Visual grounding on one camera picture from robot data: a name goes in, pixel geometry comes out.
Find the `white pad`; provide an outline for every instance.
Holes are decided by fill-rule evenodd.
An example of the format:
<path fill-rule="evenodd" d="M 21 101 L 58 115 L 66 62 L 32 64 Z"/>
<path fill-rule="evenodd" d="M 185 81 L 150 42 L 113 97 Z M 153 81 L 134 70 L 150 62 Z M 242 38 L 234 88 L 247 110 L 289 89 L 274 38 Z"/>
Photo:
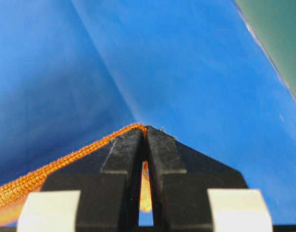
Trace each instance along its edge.
<path fill-rule="evenodd" d="M 259 190 L 208 189 L 214 232 L 272 232 Z"/>
<path fill-rule="evenodd" d="M 79 190 L 30 193 L 17 232 L 75 232 L 79 197 Z"/>

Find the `blue background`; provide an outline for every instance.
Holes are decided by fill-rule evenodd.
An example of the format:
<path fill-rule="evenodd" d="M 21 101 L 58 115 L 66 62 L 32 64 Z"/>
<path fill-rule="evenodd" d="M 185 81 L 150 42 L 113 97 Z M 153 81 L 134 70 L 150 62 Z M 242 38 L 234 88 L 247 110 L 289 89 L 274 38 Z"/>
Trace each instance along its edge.
<path fill-rule="evenodd" d="M 0 0 L 0 185 L 131 122 L 296 223 L 296 102 L 230 0 Z"/>

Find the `green surface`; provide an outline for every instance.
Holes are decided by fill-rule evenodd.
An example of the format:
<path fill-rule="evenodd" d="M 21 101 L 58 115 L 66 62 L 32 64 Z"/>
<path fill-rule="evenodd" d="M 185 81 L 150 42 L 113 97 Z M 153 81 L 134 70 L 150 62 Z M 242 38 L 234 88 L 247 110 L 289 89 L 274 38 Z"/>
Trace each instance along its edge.
<path fill-rule="evenodd" d="M 296 0 L 236 0 L 296 98 Z"/>

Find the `orange rope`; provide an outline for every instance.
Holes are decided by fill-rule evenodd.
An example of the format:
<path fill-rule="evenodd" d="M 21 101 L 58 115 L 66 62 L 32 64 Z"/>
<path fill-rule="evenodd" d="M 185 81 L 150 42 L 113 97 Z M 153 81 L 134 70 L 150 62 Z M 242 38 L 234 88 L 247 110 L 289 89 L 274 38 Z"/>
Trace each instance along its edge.
<path fill-rule="evenodd" d="M 124 134 L 132 129 L 140 129 L 146 134 L 147 129 L 144 125 L 134 123 L 128 125 L 121 130 L 114 132 L 101 140 L 98 140 L 88 146 L 81 148 L 79 151 L 72 152 L 64 157 L 59 158 L 33 172 L 28 173 L 14 181 L 11 181 L 0 187 L 0 209 L 9 203 L 12 203 L 19 199 L 21 196 L 28 194 L 37 187 L 41 186 L 46 177 L 55 172 L 56 170 L 65 167 L 66 165 L 77 161 L 78 159 L 91 154 L 97 149 L 107 145 L 115 137 Z"/>

